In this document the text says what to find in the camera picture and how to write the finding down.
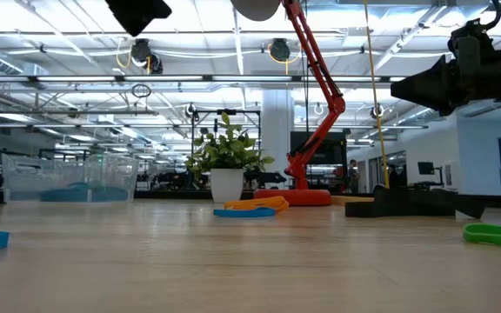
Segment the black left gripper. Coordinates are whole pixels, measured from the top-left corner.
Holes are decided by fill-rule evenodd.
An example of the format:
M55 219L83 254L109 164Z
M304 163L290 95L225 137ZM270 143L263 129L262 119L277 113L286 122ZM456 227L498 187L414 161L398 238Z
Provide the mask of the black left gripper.
M154 19L165 19L172 10L164 0L105 0L112 15L132 37L137 37Z

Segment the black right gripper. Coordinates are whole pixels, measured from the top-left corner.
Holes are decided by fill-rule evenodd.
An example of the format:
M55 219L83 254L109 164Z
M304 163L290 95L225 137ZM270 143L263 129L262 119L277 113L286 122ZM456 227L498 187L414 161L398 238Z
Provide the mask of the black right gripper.
M494 23L478 18L454 30L448 48L455 57L440 57L431 68L391 84L391 95L412 103L426 103L441 117L459 105L493 99L501 102L501 50L493 46L487 31ZM450 91L451 101L447 99Z

